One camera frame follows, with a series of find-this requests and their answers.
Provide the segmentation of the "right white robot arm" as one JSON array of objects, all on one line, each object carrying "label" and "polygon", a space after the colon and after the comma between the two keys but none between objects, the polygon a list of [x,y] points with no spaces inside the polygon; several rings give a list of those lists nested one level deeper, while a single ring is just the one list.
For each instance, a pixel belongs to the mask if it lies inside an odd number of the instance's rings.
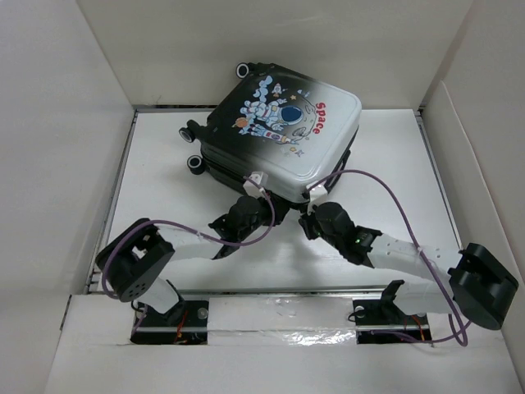
[{"label": "right white robot arm", "polygon": [[321,204],[300,215],[309,240],[323,239],[348,262],[421,278],[393,280],[381,295],[380,316],[397,323],[410,314],[450,314],[458,309],[479,327],[497,331],[518,289],[518,281],[484,246],[464,250],[417,247],[381,231],[356,226],[342,206]]}]

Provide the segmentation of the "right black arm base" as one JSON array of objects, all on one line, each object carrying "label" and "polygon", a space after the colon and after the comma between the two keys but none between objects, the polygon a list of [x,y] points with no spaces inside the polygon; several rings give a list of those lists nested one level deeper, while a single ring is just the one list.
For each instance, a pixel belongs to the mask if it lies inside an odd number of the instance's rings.
[{"label": "right black arm base", "polygon": [[379,300],[353,300],[347,320],[355,324],[358,345],[386,345],[430,341],[427,316],[403,314],[397,307],[383,309]]}]

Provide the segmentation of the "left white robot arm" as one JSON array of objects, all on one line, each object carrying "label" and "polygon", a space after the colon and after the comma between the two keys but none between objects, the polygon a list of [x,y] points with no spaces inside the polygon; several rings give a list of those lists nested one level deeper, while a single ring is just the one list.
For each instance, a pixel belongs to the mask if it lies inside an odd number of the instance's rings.
[{"label": "left white robot arm", "polygon": [[290,210],[283,199],[241,196],[228,213],[209,224],[210,236],[141,218],[107,245],[95,258],[102,280],[122,303],[138,302],[147,317],[168,327],[183,319],[186,302],[168,280],[160,278],[171,262],[223,259],[246,244],[260,227],[281,224]]}]

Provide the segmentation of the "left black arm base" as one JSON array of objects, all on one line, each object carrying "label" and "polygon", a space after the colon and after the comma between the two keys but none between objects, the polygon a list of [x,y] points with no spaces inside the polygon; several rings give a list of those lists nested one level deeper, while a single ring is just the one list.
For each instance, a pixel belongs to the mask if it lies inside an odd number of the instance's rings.
[{"label": "left black arm base", "polygon": [[136,345],[206,345],[208,343],[209,302],[207,300],[187,300],[185,310],[174,323],[167,322],[153,308],[147,307],[143,317],[144,305],[133,306],[134,325],[130,341]]}]

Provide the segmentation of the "black suitcase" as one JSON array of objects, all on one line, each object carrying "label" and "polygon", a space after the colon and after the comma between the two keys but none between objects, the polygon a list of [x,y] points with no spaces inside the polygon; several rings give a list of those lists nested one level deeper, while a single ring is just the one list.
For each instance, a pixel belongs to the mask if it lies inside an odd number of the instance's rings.
[{"label": "black suitcase", "polygon": [[266,189],[305,203],[308,185],[346,164],[359,129],[360,99],[346,90],[274,63],[241,62],[239,84],[208,115],[181,127],[200,143],[187,166],[243,192],[246,176],[267,175]]}]

